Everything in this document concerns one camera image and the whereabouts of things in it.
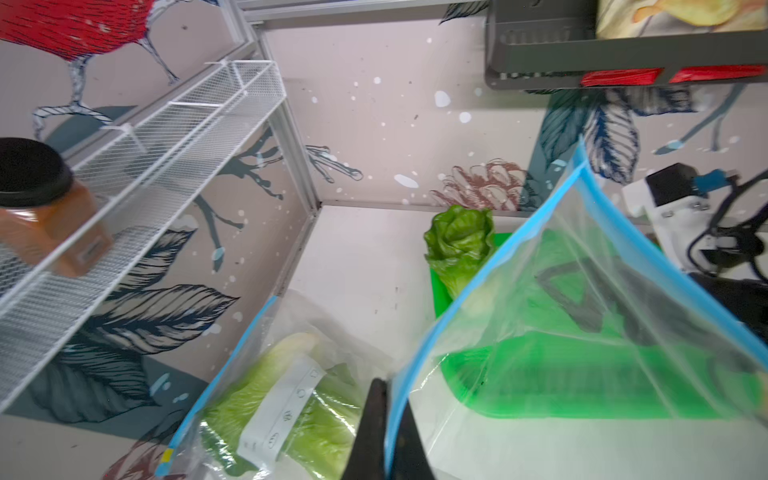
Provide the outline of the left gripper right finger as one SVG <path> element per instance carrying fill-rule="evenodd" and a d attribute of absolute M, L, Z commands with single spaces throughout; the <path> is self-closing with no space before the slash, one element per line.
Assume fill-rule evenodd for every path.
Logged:
<path fill-rule="evenodd" d="M 405 404 L 397 430 L 389 475 L 393 480 L 435 480 L 422 445 L 410 403 Z"/>

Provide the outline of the clear zipper bag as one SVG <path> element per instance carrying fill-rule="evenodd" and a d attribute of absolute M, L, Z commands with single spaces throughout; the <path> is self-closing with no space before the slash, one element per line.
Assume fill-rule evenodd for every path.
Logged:
<path fill-rule="evenodd" d="M 577 149 L 394 378 L 391 478 L 763 479 L 767 349 Z"/>
<path fill-rule="evenodd" d="M 161 479 L 339 479 L 392 360 L 288 290 L 248 326 L 171 439 Z"/>

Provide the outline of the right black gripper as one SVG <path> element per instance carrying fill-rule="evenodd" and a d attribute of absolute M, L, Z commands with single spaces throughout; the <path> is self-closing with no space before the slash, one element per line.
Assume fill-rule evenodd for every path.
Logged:
<path fill-rule="evenodd" d="M 767 286 L 756 280 L 712 278 L 700 273 L 689 277 L 720 302 L 763 342 L 767 341 Z M 603 331 L 606 318 L 617 315 L 623 321 L 621 334 L 641 346 L 654 344 L 625 296 L 612 284 L 593 260 L 576 260 L 540 270 L 538 286 L 559 305 L 584 332 Z"/>

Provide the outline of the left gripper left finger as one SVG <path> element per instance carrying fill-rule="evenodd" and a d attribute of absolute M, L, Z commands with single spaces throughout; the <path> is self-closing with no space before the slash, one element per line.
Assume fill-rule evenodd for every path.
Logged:
<path fill-rule="evenodd" d="M 387 423 L 387 383 L 374 379 L 342 480 L 384 480 L 384 440 Z"/>

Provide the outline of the chinese cabbage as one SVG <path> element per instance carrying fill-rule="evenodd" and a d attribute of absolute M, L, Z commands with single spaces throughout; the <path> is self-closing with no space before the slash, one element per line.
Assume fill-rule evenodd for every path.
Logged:
<path fill-rule="evenodd" d="M 291 334 L 204 408 L 202 444 L 226 474 L 267 475 L 289 458 L 314 479 L 342 476 L 364 393 L 337 354 L 319 334 Z"/>
<path fill-rule="evenodd" d="M 495 224 L 489 209 L 453 205 L 431 220 L 423 235 L 430 269 L 455 300 L 495 252 Z"/>

